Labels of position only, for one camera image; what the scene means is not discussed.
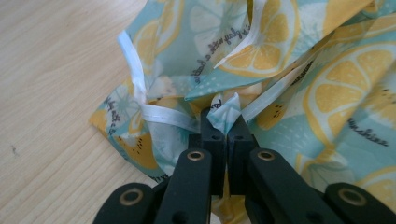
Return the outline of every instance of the lemon slice print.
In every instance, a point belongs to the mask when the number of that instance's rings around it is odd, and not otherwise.
[[[372,173],[355,183],[366,189],[393,212],[396,212],[396,166],[390,166]]]
[[[184,1],[166,1],[163,14],[159,18],[158,42],[155,53],[158,54],[166,49],[178,36],[180,31],[181,16],[183,14]]]
[[[268,1],[260,25],[255,44],[229,57],[222,70],[245,77],[271,77],[285,67],[300,30],[296,3]]]
[[[376,13],[384,5],[385,0],[374,0],[363,11],[368,13]]]
[[[372,119],[396,130],[396,63],[388,75],[367,95],[361,106],[370,111]]]
[[[136,114],[131,117],[131,121],[128,126],[128,133],[132,135],[142,133],[143,125],[144,120],[142,119],[142,113],[137,111]]]
[[[373,0],[329,0],[323,22],[323,35],[328,35],[335,28],[364,9]]]
[[[133,44],[136,47],[140,62],[142,63],[143,72],[146,75],[151,74],[152,65],[155,57],[155,46],[157,44],[158,21],[153,20],[137,31],[134,36]]]
[[[348,50],[324,66],[308,87],[303,107],[315,136],[326,148],[396,56],[396,42]]]
[[[147,169],[156,169],[157,162],[152,153],[151,135],[145,133],[139,137],[128,136],[115,138],[118,144],[125,150],[130,158]]]
[[[180,0],[166,1],[161,17],[158,20],[149,21],[136,32],[133,44],[146,75],[152,73],[155,56],[166,49],[177,37],[183,4]]]
[[[242,38],[241,28],[245,28],[246,18],[245,1],[197,1],[191,9],[189,18],[190,28],[194,34],[195,47],[201,56],[211,55],[210,61],[217,63],[226,56],[232,46]],[[225,36],[234,29],[240,36],[233,40],[226,40]]]
[[[396,30],[396,14],[338,28],[328,45],[354,42]]]
[[[285,111],[285,105],[272,103],[257,116],[257,124],[264,130],[269,130],[283,118]]]

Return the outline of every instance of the metal rivet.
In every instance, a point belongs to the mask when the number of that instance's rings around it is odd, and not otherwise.
[[[136,194],[136,197],[132,200],[128,199],[128,194],[130,194],[130,193]],[[137,188],[128,189],[121,194],[120,203],[125,206],[131,206],[131,205],[139,203],[140,201],[142,201],[142,199],[143,199],[143,191],[142,190],[137,189]]]
[[[201,159],[204,158],[204,153],[200,151],[192,151],[189,154],[187,154],[187,158],[191,161],[200,161]]]
[[[275,158],[275,155],[269,151],[261,151],[257,156],[264,161],[272,161]]]
[[[345,202],[355,206],[364,206],[367,204],[366,198],[354,189],[341,188],[338,190],[338,196]]]

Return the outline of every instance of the lemon print fabric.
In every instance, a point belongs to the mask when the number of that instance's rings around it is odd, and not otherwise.
[[[393,16],[336,29],[307,73],[249,127],[312,187],[356,184],[396,211]]]
[[[130,40],[120,45],[131,51],[126,43],[131,41],[137,51],[139,62],[127,60],[142,67],[143,76],[135,76],[133,83],[143,88],[139,92],[148,102],[182,98],[244,39],[247,27],[244,0],[148,1],[125,30]]]
[[[254,45],[228,58],[220,68],[248,77],[276,74],[284,67],[294,48],[300,28],[298,16],[295,2],[268,1],[262,11],[259,35]]]
[[[133,97],[134,87],[128,78],[119,85],[98,109],[91,115],[89,122],[104,136],[111,136],[120,126],[138,111]]]
[[[317,138],[326,147],[396,59],[396,42],[343,52],[326,65],[308,88],[304,109]]]
[[[308,51],[321,39],[369,2],[350,1],[347,4],[353,7],[345,11],[344,18],[332,17],[329,21],[327,15],[340,13],[339,7],[333,5],[341,6],[343,1],[255,1],[256,10],[247,37],[187,94],[186,99],[267,79],[279,80],[302,63],[301,58],[308,57],[312,53]]]
[[[378,18],[396,11],[396,2],[393,0],[374,0],[361,12],[369,18]]]
[[[125,149],[129,158],[147,169],[158,167],[157,162],[152,154],[151,136],[149,133],[142,134],[138,137],[129,137],[123,139],[118,136],[115,138],[117,143]]]

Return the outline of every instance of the wooden table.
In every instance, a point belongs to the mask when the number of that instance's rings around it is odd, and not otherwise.
[[[0,223],[92,223],[117,187],[154,185],[88,123],[145,2],[0,2]]]

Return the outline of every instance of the wood grain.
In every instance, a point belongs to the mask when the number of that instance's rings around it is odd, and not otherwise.
[[[0,1],[0,223],[92,223],[117,187],[154,184],[88,123],[145,2]]]

